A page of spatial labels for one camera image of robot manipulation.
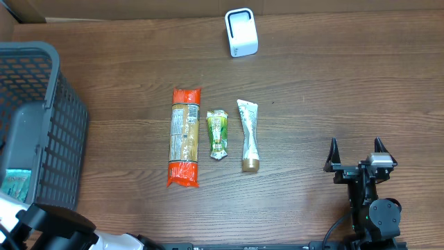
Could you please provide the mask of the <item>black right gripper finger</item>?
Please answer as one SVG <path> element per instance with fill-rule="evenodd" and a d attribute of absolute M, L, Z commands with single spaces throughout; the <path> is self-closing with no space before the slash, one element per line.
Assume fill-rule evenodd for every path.
<path fill-rule="evenodd" d="M 333 137 L 330 144 L 330 152 L 325 162 L 324 172 L 335 172 L 341 166 L 341 159 L 336 138 Z"/>
<path fill-rule="evenodd" d="M 382 154 L 384 156 L 387 155 L 390 158 L 390 162 L 391 162 L 391 165 L 393 167 L 396 167 L 398 165 L 397 160 L 386 149 L 386 147 L 384 146 L 384 144 L 383 144 L 383 142 L 382 142 L 380 137 L 376 137 L 375 138 L 374 145 L 375 145 L 374 146 L 375 153 L 379 153 L 379 154 Z"/>

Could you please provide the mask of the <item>white tube gold cap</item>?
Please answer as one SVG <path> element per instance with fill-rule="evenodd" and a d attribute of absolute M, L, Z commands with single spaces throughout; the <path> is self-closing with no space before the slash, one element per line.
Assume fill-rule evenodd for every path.
<path fill-rule="evenodd" d="M 238 99 L 241 124 L 244 132 L 242 153 L 242 171 L 257 173 L 259 171 L 259 152 L 257 146 L 258 105 Z"/>

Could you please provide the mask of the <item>green snack pouch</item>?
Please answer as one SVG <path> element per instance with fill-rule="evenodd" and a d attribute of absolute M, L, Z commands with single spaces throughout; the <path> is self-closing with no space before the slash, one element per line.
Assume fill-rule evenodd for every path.
<path fill-rule="evenodd" d="M 228 155 L 228 114 L 224 110 L 207 112 L 210 157 L 221 160 Z"/>

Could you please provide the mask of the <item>orange spaghetti pack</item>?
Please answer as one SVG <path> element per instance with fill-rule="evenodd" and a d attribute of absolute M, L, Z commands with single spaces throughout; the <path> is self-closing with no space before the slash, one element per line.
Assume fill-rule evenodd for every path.
<path fill-rule="evenodd" d="M 201 89 L 173 90 L 167 184 L 197 188 Z"/>

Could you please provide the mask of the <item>teal tissue wipes pack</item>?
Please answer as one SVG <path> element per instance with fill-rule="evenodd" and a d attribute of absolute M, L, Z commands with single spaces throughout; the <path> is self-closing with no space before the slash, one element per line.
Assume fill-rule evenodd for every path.
<path fill-rule="evenodd" d="M 8 196 L 25 202 L 31 181 L 31 170 L 7 169 L 6 177 L 1 184 L 1 191 Z"/>

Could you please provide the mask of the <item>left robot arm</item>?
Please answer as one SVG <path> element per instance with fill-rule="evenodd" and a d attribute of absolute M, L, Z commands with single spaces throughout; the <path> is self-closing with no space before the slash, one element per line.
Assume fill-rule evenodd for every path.
<path fill-rule="evenodd" d="M 33 232 L 41 233 L 32 249 L 163 249 L 151 239 L 128 233 L 103 233 L 86 217 L 60 206 L 31 205 L 1 193 L 1 248 L 27 249 Z"/>

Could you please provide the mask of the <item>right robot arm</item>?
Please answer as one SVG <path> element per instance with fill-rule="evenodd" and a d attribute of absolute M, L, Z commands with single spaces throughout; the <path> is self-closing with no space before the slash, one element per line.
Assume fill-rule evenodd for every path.
<path fill-rule="evenodd" d="M 344 242 L 348 249 L 397 248 L 395 238 L 400 235 L 402 206 L 392 198 L 380 199 L 377 185 L 390 179 L 398 162 L 379 137 L 375 150 L 357 165 L 341 164 L 336 138 L 332 138 L 330 152 L 323 168 L 334 173 L 335 184 L 348 186 L 350 216 L 356 237 Z"/>

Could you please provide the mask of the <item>white barcode scanner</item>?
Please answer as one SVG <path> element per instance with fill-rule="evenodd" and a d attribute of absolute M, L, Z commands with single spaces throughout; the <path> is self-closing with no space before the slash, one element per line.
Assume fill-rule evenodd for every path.
<path fill-rule="evenodd" d="M 250 8 L 238 8 L 225 14 L 230 55 L 233 58 L 257 53 L 259 41 L 255 18 Z"/>

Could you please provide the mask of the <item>grey plastic mesh basket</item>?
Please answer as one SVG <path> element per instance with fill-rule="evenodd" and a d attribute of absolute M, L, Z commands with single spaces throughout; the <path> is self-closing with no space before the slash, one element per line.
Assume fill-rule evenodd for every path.
<path fill-rule="evenodd" d="M 7 169 L 31 170 L 24 203 L 76 209 L 88 126 L 53 46 L 1 43 L 1 184 Z"/>

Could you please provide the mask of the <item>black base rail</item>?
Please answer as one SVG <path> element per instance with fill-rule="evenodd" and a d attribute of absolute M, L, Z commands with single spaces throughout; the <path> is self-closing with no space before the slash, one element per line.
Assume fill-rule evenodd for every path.
<path fill-rule="evenodd" d="M 346 250 L 356 249 L 341 242 L 330 241 L 323 246 L 322 241 L 311 241 L 306 244 L 192 244 L 183 243 L 157 243 L 153 240 L 139 235 L 138 240 L 142 242 L 143 249 L 164 250 Z"/>

